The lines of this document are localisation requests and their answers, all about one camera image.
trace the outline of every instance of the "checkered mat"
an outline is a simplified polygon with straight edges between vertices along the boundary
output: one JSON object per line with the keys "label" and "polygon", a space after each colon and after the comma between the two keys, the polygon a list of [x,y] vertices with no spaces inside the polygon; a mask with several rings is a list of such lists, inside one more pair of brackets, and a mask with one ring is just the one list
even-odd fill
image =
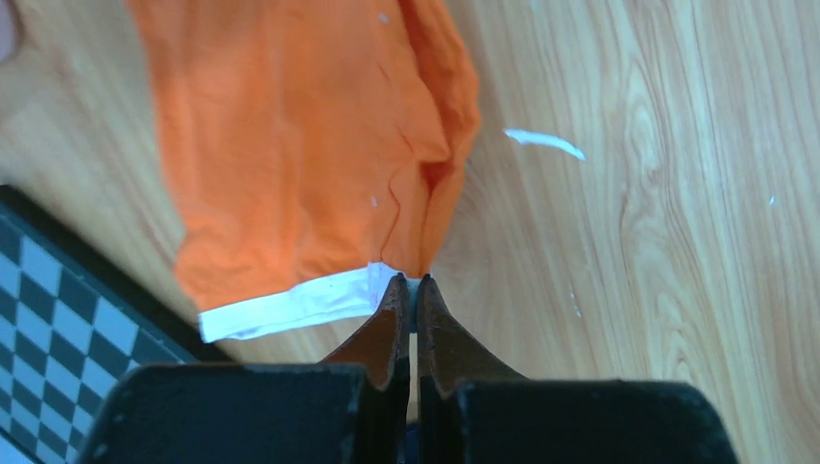
{"label": "checkered mat", "polygon": [[0,188],[0,429],[21,450],[73,462],[126,372],[197,360],[227,357],[19,193]]}

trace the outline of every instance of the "white hem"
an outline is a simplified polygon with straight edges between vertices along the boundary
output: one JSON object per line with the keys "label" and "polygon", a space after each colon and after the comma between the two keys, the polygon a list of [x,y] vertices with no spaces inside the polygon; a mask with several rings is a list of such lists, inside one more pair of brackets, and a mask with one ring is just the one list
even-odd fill
{"label": "white hem", "polygon": [[202,340],[247,340],[350,317],[370,316],[398,273],[384,263],[325,275],[290,290],[209,309],[199,314]]}

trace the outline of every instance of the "orange fabric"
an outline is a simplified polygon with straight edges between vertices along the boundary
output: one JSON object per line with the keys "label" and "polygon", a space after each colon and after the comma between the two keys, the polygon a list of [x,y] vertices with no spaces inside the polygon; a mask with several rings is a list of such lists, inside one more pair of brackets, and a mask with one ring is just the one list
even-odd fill
{"label": "orange fabric", "polygon": [[479,126],[441,0],[131,0],[200,309],[427,272]]}

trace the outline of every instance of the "white fabric strip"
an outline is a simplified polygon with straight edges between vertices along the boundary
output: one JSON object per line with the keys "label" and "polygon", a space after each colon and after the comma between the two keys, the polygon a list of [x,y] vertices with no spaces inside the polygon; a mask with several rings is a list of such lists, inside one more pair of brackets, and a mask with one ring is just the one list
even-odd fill
{"label": "white fabric strip", "polygon": [[285,292],[245,300],[199,314],[202,339],[247,340],[357,316],[370,316],[398,273],[383,263],[325,275]]}
{"label": "white fabric strip", "polygon": [[528,130],[523,129],[504,129],[504,133],[507,135],[507,137],[515,140],[520,145],[545,145],[547,147],[554,147],[560,150],[564,150],[565,152],[578,158],[579,160],[585,161],[587,159],[587,157],[584,155],[584,152],[578,150],[574,145],[569,143],[567,140],[564,140],[561,137],[556,137],[555,135],[540,132],[530,132]]}

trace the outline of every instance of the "wood grain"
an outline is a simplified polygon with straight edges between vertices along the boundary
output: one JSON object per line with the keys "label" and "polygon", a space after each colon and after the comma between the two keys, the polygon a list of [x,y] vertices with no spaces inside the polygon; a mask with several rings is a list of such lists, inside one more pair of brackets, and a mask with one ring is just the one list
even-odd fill
{"label": "wood grain", "polygon": [[[434,266],[456,317],[533,377],[692,382],[745,462],[820,462],[820,3],[450,6],[484,116]],[[18,8],[0,176],[193,323],[131,19],[108,0]],[[224,346],[312,362],[360,323]]]}

